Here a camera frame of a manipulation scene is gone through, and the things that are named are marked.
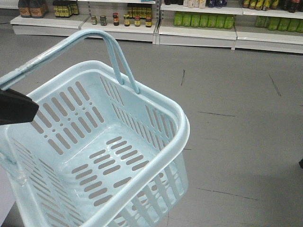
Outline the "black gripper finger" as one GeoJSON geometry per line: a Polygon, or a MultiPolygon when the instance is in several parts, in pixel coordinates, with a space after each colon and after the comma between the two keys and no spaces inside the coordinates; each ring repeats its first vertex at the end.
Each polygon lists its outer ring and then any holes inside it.
{"type": "Polygon", "coordinates": [[[0,124],[32,122],[39,105],[13,89],[0,90],[0,124]]]}

